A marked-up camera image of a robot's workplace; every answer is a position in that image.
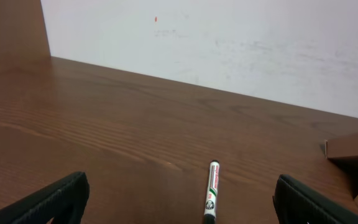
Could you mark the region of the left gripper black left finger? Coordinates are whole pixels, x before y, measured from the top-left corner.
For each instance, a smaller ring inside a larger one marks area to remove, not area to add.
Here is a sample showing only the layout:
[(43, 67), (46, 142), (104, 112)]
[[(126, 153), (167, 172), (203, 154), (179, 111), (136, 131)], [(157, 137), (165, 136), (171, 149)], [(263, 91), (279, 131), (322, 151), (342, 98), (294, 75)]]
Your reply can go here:
[(0, 223), (81, 223), (90, 185), (84, 172), (74, 172), (0, 209)]

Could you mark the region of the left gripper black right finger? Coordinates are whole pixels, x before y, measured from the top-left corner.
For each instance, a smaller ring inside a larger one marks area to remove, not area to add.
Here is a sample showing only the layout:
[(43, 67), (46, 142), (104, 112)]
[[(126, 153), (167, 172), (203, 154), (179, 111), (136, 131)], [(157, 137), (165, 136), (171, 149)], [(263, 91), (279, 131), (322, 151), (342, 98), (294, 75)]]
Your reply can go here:
[(286, 174), (277, 180), (273, 205), (280, 224), (358, 224), (358, 215)]

